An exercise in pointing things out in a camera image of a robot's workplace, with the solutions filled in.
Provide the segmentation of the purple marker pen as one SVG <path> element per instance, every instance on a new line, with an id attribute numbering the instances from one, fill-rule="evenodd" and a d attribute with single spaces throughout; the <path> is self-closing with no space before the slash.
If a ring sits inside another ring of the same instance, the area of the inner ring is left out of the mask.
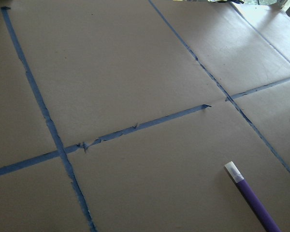
<path id="1" fill-rule="evenodd" d="M 257 195 L 254 193 L 244 176 L 238 170 L 234 162 L 230 161 L 224 165 L 225 170 L 241 192 L 242 196 L 256 215 L 259 222 L 267 232 L 281 232 L 281 229 L 270 216 Z"/>

